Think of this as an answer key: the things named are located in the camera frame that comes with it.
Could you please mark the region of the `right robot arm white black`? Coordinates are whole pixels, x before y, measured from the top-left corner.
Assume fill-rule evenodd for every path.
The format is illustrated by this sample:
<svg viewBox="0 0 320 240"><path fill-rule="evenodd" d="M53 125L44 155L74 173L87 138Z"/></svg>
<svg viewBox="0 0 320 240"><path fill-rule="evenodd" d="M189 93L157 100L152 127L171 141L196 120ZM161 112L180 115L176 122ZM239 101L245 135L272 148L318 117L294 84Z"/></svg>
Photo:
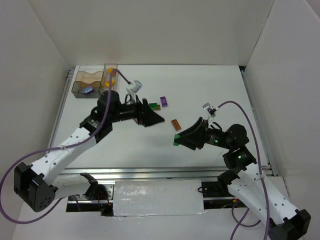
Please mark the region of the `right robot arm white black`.
<svg viewBox="0 0 320 240"><path fill-rule="evenodd" d="M226 131L209 128L200 117L190 128L174 137L174 145L191 150L205 144L227 149L222 157L228 170L218 176L210 193L229 193L248 207L268 229L272 240L298 240L308 231L311 215L299 210L273 185L249 152L247 131L233 124Z"/></svg>

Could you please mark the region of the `yellow lego brick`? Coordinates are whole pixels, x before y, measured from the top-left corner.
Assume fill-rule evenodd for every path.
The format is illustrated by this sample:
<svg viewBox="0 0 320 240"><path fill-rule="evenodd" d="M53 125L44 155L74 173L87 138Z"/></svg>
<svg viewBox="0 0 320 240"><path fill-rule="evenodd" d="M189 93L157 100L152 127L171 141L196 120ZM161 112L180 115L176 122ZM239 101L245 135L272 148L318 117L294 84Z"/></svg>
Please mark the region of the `yellow lego brick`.
<svg viewBox="0 0 320 240"><path fill-rule="evenodd" d="M111 82L110 81L106 81L105 82L105 87L106 88L109 88L110 86L113 88L114 85L115 85L115 80L114 79L112 79Z"/></svg>

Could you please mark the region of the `orange lego brick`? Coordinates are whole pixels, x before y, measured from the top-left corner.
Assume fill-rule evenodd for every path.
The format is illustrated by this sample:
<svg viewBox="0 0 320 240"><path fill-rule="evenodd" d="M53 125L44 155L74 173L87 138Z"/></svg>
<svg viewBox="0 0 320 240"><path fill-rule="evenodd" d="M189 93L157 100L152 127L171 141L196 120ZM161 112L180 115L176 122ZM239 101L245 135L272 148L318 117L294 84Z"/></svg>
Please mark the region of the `orange lego brick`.
<svg viewBox="0 0 320 240"><path fill-rule="evenodd" d="M110 68L107 70L107 72L108 72L108 74L114 76L114 75L116 75L117 70L116 70L115 68L113 68L113 67L110 67Z"/></svg>

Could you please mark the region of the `small green lego brick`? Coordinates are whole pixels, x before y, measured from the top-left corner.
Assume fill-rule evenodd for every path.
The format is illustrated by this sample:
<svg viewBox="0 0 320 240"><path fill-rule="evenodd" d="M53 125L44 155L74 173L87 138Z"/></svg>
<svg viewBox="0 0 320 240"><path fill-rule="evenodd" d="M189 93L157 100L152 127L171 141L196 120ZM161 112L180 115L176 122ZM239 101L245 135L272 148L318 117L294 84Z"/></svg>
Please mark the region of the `small green lego brick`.
<svg viewBox="0 0 320 240"><path fill-rule="evenodd" d="M174 146L179 146L180 144L178 143L178 139L180 138L179 134L174 135L174 140L173 140L173 145Z"/></svg>

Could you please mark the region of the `purple round lego piece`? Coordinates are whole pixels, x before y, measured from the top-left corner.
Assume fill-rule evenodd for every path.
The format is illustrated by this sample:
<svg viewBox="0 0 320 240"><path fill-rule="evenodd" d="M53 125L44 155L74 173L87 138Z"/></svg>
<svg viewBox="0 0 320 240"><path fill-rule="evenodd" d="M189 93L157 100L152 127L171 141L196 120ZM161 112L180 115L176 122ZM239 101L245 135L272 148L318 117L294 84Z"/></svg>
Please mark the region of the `purple round lego piece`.
<svg viewBox="0 0 320 240"><path fill-rule="evenodd" d="M84 95L89 95L89 94L93 93L94 91L95 91L95 89L92 86L88 86L83 89L82 93Z"/></svg>

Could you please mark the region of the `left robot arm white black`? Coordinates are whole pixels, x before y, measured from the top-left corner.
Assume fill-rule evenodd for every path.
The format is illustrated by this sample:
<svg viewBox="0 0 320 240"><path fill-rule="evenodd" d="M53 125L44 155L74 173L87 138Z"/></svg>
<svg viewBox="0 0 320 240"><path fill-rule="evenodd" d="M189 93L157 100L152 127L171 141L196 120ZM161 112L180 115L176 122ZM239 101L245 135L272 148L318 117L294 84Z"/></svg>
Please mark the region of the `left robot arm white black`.
<svg viewBox="0 0 320 240"><path fill-rule="evenodd" d="M164 122L144 98L130 104L121 103L114 90L105 91L97 100L89 116L58 147L46 151L46 155L30 165L19 163L14 169L14 192L34 212L46 209L55 199L71 195L94 198L101 184L89 173L81 172L68 180L60 173L80 155L97 145L113 130L113 123L134 120L137 125L150 127Z"/></svg>

